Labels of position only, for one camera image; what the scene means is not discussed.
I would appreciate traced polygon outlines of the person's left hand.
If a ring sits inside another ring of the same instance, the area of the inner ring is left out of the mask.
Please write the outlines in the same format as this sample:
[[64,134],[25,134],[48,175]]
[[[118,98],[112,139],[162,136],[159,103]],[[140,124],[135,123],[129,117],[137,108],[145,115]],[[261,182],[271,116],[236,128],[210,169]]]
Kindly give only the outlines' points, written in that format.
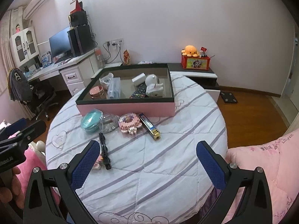
[[17,175],[19,175],[20,173],[21,170],[17,166],[12,168],[13,178],[12,178],[11,186],[8,188],[4,187],[0,189],[0,199],[1,202],[4,204],[7,204],[10,201],[15,200],[17,206],[20,209],[23,209],[25,197],[21,188],[20,180],[17,177]]

